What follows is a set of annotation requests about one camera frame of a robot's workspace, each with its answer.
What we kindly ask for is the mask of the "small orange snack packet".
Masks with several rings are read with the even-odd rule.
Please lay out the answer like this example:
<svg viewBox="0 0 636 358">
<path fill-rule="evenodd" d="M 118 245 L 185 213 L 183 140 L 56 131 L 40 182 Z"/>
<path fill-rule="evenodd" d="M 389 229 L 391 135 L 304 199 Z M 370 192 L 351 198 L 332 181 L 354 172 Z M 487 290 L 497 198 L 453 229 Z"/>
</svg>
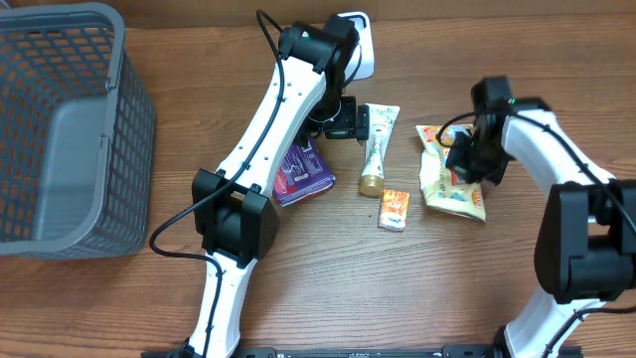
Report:
<svg viewBox="0 0 636 358">
<path fill-rule="evenodd" d="M 402 232 L 406 226 L 408 204 L 408 192 L 385 189 L 379 214 L 379 227 Z"/>
</svg>

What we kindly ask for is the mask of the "purple sanitary pad pack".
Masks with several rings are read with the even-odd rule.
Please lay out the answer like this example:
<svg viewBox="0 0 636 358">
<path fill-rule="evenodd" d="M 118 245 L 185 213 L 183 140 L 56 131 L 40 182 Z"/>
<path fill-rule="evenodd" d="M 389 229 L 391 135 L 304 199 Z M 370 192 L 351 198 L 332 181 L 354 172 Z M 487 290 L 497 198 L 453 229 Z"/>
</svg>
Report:
<svg viewBox="0 0 636 358">
<path fill-rule="evenodd" d="M 328 191 L 335 183 L 336 176 L 310 137 L 306 147 L 295 143 L 289 147 L 275 177 L 273 195 L 286 207 Z"/>
</svg>

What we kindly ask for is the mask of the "white blue snack bag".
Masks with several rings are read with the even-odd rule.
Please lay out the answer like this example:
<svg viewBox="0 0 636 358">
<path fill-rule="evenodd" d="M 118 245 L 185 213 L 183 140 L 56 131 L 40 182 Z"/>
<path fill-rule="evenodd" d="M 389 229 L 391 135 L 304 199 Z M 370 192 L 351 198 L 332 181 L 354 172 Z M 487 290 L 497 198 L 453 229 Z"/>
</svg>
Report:
<svg viewBox="0 0 636 358">
<path fill-rule="evenodd" d="M 425 204 L 430 209 L 485 222 L 481 185 L 466 183 L 446 167 L 450 145 L 456 134 L 470 134 L 472 126 L 451 125 L 441 135 L 441 142 L 436 138 L 440 129 L 440 125 L 415 127 L 423 145 L 418 177 Z"/>
</svg>

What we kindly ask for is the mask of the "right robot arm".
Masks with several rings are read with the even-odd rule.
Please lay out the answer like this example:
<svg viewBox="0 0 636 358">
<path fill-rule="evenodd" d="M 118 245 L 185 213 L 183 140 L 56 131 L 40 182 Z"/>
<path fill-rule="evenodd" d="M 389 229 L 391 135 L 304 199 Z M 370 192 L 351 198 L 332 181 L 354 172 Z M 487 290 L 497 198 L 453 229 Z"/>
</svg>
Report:
<svg viewBox="0 0 636 358">
<path fill-rule="evenodd" d="M 501 183 L 511 161 L 547 197 L 534 251 L 539 283 L 522 312 L 489 345 L 446 346 L 448 357 L 579 357 L 567 337 L 635 287 L 635 183 L 591 161 L 539 97 L 513 96 L 505 77 L 471 90 L 473 129 L 448 143 L 446 167 L 466 183 Z"/>
</svg>

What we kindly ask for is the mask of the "white cream tube gold cap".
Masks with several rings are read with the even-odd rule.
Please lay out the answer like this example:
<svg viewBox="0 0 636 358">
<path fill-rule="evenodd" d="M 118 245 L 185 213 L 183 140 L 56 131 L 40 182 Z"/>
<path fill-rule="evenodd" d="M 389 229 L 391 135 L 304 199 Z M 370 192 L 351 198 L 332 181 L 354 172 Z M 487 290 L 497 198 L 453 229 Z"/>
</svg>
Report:
<svg viewBox="0 0 636 358">
<path fill-rule="evenodd" d="M 384 190 L 384 161 L 400 107 L 367 103 L 369 108 L 369 138 L 365 144 L 365 165 L 359 181 L 359 191 L 369 197 L 379 197 Z"/>
</svg>

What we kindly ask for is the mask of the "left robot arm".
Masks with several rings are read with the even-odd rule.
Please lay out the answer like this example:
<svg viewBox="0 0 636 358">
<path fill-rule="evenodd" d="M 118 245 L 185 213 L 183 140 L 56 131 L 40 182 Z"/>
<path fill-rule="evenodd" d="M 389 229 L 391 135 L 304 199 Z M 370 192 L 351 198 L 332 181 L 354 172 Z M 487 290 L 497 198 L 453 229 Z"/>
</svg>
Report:
<svg viewBox="0 0 636 358">
<path fill-rule="evenodd" d="M 207 276 L 199 320 L 183 357 L 230 357 L 249 277 L 271 248 L 279 219 L 271 202 L 277 173 L 292 144 L 314 134 L 369 137 L 369 110 L 343 89 L 370 75 L 371 25 L 362 12 L 333 15 L 317 28 L 302 22 L 282 30 L 267 92 L 247 130 L 215 172 L 192 184 L 197 232 Z"/>
</svg>

